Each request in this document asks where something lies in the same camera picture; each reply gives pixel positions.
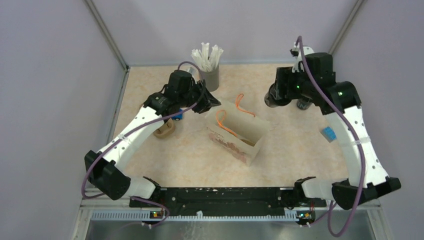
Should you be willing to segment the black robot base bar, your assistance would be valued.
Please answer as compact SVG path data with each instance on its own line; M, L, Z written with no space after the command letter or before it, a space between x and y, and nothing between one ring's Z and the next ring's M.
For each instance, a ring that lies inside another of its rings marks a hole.
M207 217L283 216L297 207L326 207L325 200L301 199L289 187L168 187L156 191L150 199L170 210L172 217L194 216L201 211Z

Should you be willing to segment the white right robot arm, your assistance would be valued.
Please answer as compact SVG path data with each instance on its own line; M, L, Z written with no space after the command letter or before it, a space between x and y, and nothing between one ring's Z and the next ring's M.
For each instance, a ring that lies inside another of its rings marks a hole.
M278 67L275 82L265 97L269 107L286 106L293 100L319 107L333 130L344 156L348 177L322 180L306 177L295 182L293 200L307 206L313 199L334 201L344 210L401 188L381 165L367 132L362 102L349 81L337 81L333 57L325 52L307 54L292 67Z

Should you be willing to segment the teddy bear paper bag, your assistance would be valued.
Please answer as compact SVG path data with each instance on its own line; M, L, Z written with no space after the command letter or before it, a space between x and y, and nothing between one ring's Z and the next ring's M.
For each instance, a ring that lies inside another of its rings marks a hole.
M256 113L240 106L244 94L234 102L221 100L205 116L209 139L222 146L235 159L250 166L264 144L271 125Z

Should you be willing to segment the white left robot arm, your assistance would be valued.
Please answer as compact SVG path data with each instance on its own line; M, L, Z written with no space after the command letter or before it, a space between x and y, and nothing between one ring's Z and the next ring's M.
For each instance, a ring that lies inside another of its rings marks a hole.
M90 150L84 156L86 174L83 182L89 182L111 200L122 197L141 197L149 207L160 202L159 185L147 178L130 178L124 174L128 162L140 146L171 118L192 110L197 114L220 106L206 88L204 80L195 81L192 74L175 70L162 90L151 94L139 108L132 121L111 142L97 151Z

